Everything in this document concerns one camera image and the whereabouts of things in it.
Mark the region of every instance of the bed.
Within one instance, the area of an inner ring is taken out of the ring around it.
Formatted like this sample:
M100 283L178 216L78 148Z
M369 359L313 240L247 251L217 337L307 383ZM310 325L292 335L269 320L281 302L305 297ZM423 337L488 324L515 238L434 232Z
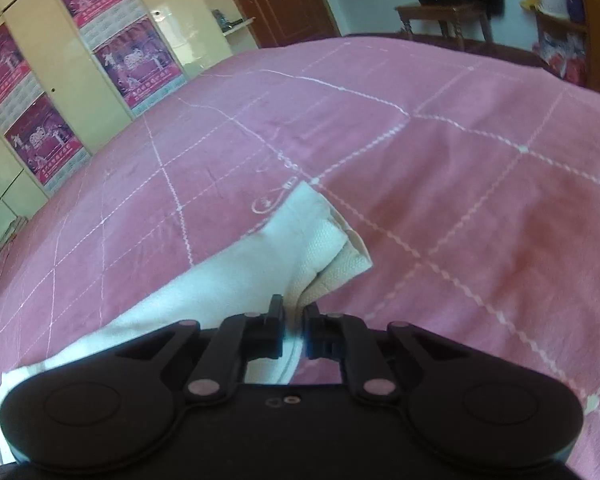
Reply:
M321 309L568 384L587 413L570 465L600 479L600 95L411 42L241 54L131 124L0 255L0 375L259 229L301 180L375 262Z

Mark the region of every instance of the brown door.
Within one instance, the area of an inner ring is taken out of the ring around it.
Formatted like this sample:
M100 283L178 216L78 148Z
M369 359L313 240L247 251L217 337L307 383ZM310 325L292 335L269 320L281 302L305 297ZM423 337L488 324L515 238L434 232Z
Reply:
M337 36L323 0L237 0L261 47Z

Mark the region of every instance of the chair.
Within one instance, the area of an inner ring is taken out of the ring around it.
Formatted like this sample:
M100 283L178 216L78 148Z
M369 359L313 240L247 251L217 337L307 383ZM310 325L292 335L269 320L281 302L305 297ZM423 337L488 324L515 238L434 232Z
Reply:
M469 3L460 5L405 5L395 7L400 20L404 25L404 32L408 40L413 40L411 20L433 20L440 24L440 31L444 38L449 38L449 22L454 26L454 33L458 47L464 52L464 36L462 35L462 22L480 21L485 44L493 44L491 22L483 4Z

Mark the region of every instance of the pink bedspread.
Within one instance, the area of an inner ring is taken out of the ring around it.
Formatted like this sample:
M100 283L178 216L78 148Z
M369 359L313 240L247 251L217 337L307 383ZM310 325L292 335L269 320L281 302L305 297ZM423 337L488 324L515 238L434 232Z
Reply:
M588 406L570 464L600 479L600 96L404 41L243 54L129 126L11 248L0 373L253 232L298 180L376 264L324 311L408 320L566 382Z

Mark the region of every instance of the white towel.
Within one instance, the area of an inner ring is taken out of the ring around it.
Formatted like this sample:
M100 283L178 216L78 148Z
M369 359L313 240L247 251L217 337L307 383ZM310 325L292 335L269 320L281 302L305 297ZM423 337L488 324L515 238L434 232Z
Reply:
M97 332L84 336L43 363L2 375L0 405L23 380L183 319L202 328L225 317L266 312L282 294L287 318L283 356L250 363L247 380L288 383L302 351L302 307L371 267L358 234L327 199L302 182L267 225L212 256L142 300ZM13 462L0 431L0 462Z

